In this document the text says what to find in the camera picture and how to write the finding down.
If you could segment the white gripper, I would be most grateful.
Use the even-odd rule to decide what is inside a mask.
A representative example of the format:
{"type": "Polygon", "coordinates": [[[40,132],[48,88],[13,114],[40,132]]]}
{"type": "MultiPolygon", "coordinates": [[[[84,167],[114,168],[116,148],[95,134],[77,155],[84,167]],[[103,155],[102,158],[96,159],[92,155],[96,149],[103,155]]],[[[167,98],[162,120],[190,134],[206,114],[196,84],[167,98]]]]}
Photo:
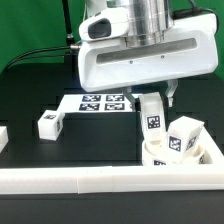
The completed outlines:
{"type": "Polygon", "coordinates": [[[218,66],[213,14],[177,20],[158,44],[128,48],[122,38],[85,42],[78,55],[81,86],[88,92],[122,88],[133,111],[140,101],[132,88],[166,81],[169,107],[178,87],[178,78],[207,74],[218,66]]]}

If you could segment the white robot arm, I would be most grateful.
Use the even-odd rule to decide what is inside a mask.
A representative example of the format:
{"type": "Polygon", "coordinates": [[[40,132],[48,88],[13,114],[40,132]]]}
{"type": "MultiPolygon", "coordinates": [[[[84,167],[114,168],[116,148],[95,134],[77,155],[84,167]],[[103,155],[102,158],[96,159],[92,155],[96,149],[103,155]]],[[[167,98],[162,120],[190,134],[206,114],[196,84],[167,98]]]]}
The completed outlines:
{"type": "Polygon", "coordinates": [[[80,84],[88,92],[177,80],[218,66],[213,13],[192,7],[172,12],[170,0],[107,0],[103,11],[82,22],[78,54],[80,84]]]}

